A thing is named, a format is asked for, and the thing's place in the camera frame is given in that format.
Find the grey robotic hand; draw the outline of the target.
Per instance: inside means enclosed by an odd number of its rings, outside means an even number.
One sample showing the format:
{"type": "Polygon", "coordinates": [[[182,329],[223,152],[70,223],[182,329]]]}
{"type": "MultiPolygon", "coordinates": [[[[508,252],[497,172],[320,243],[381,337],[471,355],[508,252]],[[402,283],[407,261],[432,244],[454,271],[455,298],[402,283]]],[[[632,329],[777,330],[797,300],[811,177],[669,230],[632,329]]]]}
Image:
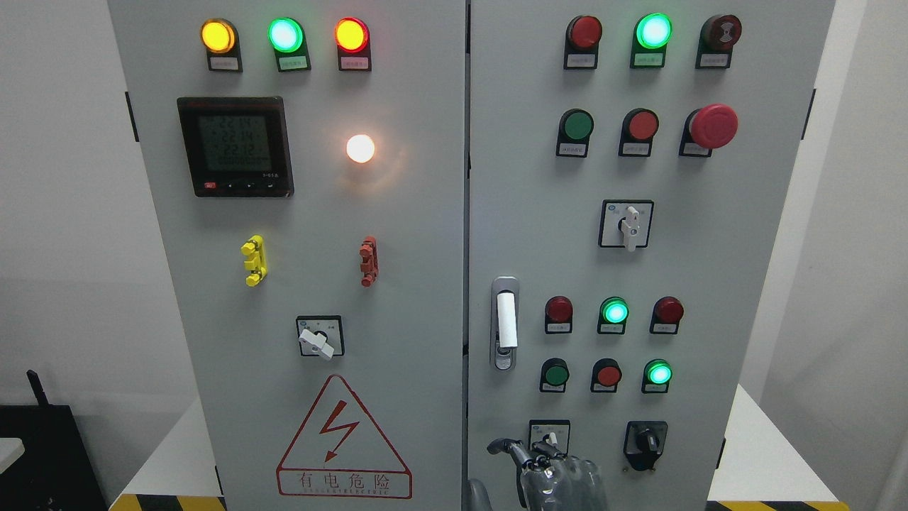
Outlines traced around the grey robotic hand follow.
{"type": "Polygon", "coordinates": [[[526,449],[516,439],[495,439],[491,455],[506,453],[516,466],[519,504],[526,510],[607,510],[607,495],[599,466],[559,449],[548,433],[526,449]]]}

